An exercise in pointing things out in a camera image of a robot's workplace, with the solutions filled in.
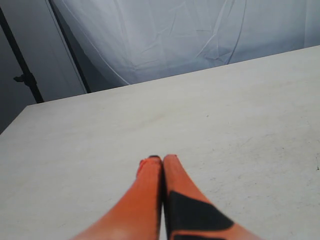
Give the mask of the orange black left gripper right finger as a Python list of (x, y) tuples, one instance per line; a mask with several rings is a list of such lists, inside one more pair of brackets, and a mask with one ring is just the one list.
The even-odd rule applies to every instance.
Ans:
[(175, 154), (163, 159), (168, 240), (260, 240), (216, 208), (199, 190)]

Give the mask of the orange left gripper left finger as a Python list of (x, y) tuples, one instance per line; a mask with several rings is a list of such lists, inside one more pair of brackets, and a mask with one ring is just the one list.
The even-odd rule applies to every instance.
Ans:
[(158, 240), (162, 213), (163, 164), (157, 155), (140, 161), (123, 197), (75, 240)]

